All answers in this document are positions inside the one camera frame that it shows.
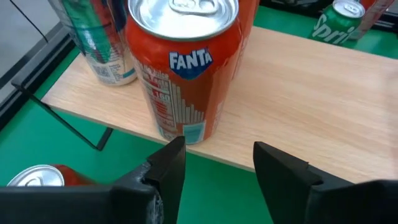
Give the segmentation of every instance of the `black metal bracket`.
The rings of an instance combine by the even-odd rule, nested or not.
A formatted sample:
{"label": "black metal bracket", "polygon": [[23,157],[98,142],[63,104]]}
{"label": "black metal bracket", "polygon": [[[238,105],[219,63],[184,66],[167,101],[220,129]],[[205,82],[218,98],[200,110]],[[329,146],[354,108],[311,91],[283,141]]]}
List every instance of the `black metal bracket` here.
{"label": "black metal bracket", "polygon": [[[8,72],[0,78],[0,88],[20,76],[24,88],[36,91],[59,63],[75,48],[66,28],[59,22],[46,35],[48,43],[41,39]],[[29,99],[17,89],[2,92],[0,101],[0,130],[4,128]]]}
{"label": "black metal bracket", "polygon": [[354,184],[263,142],[253,160],[275,224],[398,223],[398,180]]}
{"label": "black metal bracket", "polygon": [[112,185],[0,187],[0,223],[176,224],[185,155],[177,137]]}
{"label": "black metal bracket", "polygon": [[104,134],[101,136],[101,139],[99,140],[98,144],[93,144],[90,140],[88,140],[82,133],[80,133],[78,130],[76,130],[72,125],[70,125],[67,121],[65,121],[61,116],[59,116],[51,107],[45,103],[43,103],[41,100],[39,100],[33,93],[31,93],[28,89],[24,88],[24,81],[21,80],[20,77],[15,77],[12,81],[11,84],[19,90],[22,94],[25,94],[26,96],[29,97],[34,103],[36,103],[38,106],[43,108],[48,114],[50,114],[53,118],[55,118],[57,121],[59,121],[61,124],[63,124],[66,128],[68,128],[73,134],[78,136],[81,140],[83,140],[85,143],[87,143],[90,147],[93,149],[96,149],[98,151],[102,151],[105,147],[106,142],[108,141],[109,137],[112,134],[113,128],[107,127]]}

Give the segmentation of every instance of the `fanta logo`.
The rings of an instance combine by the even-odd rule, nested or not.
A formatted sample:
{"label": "fanta logo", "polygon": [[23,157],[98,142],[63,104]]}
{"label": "fanta logo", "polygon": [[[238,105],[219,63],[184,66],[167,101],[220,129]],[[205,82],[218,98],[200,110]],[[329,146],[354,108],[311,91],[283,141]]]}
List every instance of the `fanta logo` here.
{"label": "fanta logo", "polygon": [[187,55],[170,52],[169,60],[171,70],[187,80],[198,77],[213,63],[213,58],[207,49],[192,50]]}
{"label": "fanta logo", "polygon": [[321,37],[325,42],[332,42],[332,44],[342,44],[346,41],[349,35],[355,30],[355,27],[350,27],[346,32],[331,31],[330,27],[326,25],[328,18],[322,14],[317,24],[315,24],[314,33],[312,37]]}

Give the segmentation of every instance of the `can rim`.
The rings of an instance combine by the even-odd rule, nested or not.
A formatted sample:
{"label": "can rim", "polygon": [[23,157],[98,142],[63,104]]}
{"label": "can rim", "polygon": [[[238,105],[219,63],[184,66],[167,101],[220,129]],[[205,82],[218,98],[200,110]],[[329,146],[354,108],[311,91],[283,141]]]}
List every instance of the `can rim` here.
{"label": "can rim", "polygon": [[217,30],[214,33],[211,34],[206,34],[206,35],[201,35],[198,37],[184,37],[184,38],[178,38],[178,37],[170,37],[167,35],[162,35],[159,33],[154,32],[153,30],[148,29],[139,19],[137,19],[134,14],[132,13],[132,6],[131,6],[131,2],[132,1],[137,1],[137,0],[128,0],[127,1],[127,7],[129,8],[129,13],[130,16],[132,17],[132,19],[134,20],[134,22],[136,22],[138,24],[138,26],[144,31],[147,32],[148,34],[154,35],[156,37],[159,37],[161,39],[165,39],[165,40],[174,40],[174,41],[178,41],[178,42],[193,42],[193,41],[198,41],[198,40],[207,40],[210,39],[212,37],[215,37],[219,34],[222,34],[224,31],[226,31],[227,29],[229,29],[234,22],[236,21],[236,19],[238,18],[238,13],[239,13],[239,3],[238,0],[231,0],[234,3],[236,3],[236,10],[234,11],[234,13],[232,14],[232,19],[231,22],[225,24],[222,29]]}
{"label": "can rim", "polygon": [[10,180],[10,182],[7,184],[7,186],[8,187],[11,187],[11,186],[17,187],[18,185],[16,185],[15,183],[19,183],[27,175],[29,175],[29,174],[31,174],[31,173],[33,173],[35,171],[38,171],[40,169],[43,169],[43,168],[46,168],[46,169],[54,171],[59,176],[59,178],[61,180],[61,186],[65,186],[65,179],[63,178],[62,173],[56,167],[50,166],[50,165],[45,165],[45,164],[31,166],[31,167],[28,167],[28,168],[22,170],[14,178],[12,178]]}
{"label": "can rim", "polygon": [[[338,2],[349,2],[349,3],[354,3],[357,6],[359,6],[361,8],[361,16],[359,17],[353,17],[353,16],[347,16],[344,15],[343,13],[339,12],[336,7],[335,4],[337,4]],[[363,5],[360,2],[357,1],[353,1],[353,0],[334,0],[333,3],[331,4],[333,6],[333,10],[336,11],[339,15],[350,18],[350,19],[360,19],[365,15],[365,8],[363,7]]]}

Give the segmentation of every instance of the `orange can top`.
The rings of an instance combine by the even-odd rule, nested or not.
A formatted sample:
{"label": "orange can top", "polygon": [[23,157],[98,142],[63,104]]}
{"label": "orange can top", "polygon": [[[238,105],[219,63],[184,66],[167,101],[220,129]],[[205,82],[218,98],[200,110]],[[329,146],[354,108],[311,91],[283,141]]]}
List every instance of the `orange can top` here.
{"label": "orange can top", "polygon": [[132,18],[146,32],[162,39],[209,39],[231,27],[238,0],[129,0]]}

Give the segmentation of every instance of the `orange can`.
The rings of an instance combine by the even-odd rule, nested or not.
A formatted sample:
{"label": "orange can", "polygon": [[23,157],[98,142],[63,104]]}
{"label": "orange can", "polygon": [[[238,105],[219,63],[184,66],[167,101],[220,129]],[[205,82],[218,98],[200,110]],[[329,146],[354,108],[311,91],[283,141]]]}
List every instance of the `orange can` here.
{"label": "orange can", "polygon": [[251,27],[253,26],[254,18],[256,16],[257,9],[259,8],[260,0],[239,0],[239,14],[238,18],[241,23],[242,29],[242,46],[239,54],[238,62],[232,79],[236,77],[241,66],[244,49],[248,43]]}
{"label": "orange can", "polygon": [[65,187],[93,185],[93,180],[65,165],[36,165],[16,175],[7,186],[14,187]]}
{"label": "orange can", "polygon": [[379,20],[394,0],[359,0],[366,12],[361,24],[349,36],[350,40],[359,40]]}
{"label": "orange can", "polygon": [[238,0],[130,0],[129,10],[127,42],[161,135],[209,138],[239,56]]}

